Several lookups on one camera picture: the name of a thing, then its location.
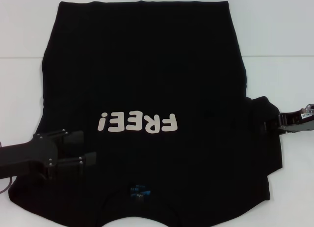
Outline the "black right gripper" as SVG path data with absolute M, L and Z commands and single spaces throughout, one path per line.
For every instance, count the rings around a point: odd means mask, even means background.
M 280 113 L 263 124 L 266 132 L 278 134 L 296 133 L 314 130 L 314 110 L 301 109 L 291 113 Z

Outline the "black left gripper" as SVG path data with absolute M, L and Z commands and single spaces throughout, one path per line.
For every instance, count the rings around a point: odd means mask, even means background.
M 0 149 L 0 177 L 39 174 L 44 179 L 81 176 L 84 170 L 96 164 L 96 152 L 73 158 L 58 159 L 58 149 L 84 148 L 83 131 L 61 129 L 39 133 L 22 144 Z

